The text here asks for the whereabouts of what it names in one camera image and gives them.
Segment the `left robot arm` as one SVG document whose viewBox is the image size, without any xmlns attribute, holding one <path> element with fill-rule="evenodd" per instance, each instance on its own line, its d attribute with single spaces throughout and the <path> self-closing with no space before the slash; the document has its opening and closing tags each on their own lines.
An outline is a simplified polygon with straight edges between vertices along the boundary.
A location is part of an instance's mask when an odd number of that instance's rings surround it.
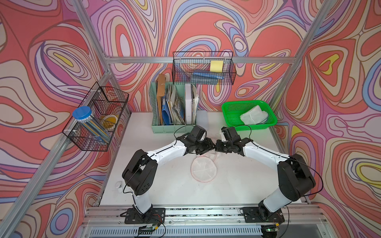
<svg viewBox="0 0 381 238">
<path fill-rule="evenodd" d="M 175 140 L 159 149 L 145 152 L 137 150 L 122 173 L 126 186 L 132 190 L 134 209 L 145 214 L 152 209 L 148 191 L 153 185 L 159 166 L 187 154 L 203 155 L 215 149 L 206 130 L 194 126 L 190 132 L 175 137 Z"/>
</svg>

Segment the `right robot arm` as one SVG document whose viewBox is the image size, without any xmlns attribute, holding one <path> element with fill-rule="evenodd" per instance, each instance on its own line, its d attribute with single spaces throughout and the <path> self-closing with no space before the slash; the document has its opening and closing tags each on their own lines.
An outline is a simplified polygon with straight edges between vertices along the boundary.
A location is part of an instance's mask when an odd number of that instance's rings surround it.
<svg viewBox="0 0 381 238">
<path fill-rule="evenodd" d="M 277 172 L 278 188 L 258 204 L 258 215 L 262 220 L 268 220 L 281 207 L 299 200 L 316 186 L 302 156 L 275 152 L 248 137 L 241 138 L 234 127 L 223 127 L 221 133 L 222 139 L 217 140 L 215 146 L 217 152 L 255 159 Z"/>
</svg>

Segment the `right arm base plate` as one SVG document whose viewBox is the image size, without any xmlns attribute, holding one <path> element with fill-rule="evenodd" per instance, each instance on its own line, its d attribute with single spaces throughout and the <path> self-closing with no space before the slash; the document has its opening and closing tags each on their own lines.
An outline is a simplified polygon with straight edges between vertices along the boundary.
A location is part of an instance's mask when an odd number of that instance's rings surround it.
<svg viewBox="0 0 381 238">
<path fill-rule="evenodd" d="M 239 210 L 244 216 L 246 223 L 283 223 L 285 218 L 281 209 L 276 212 L 269 212 L 265 207 L 242 207 Z"/>
</svg>

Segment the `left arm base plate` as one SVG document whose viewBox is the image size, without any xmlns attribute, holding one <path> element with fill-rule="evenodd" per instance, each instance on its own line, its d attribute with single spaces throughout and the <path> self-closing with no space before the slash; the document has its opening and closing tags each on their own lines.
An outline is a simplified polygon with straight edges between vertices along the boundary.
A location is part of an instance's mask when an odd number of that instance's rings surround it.
<svg viewBox="0 0 381 238">
<path fill-rule="evenodd" d="M 156 224 L 164 223 L 166 215 L 165 208 L 150 208 L 146 213 L 140 213 L 136 208 L 129 208 L 126 212 L 120 214 L 124 217 L 124 223 L 127 225 L 135 224 Z"/>
</svg>

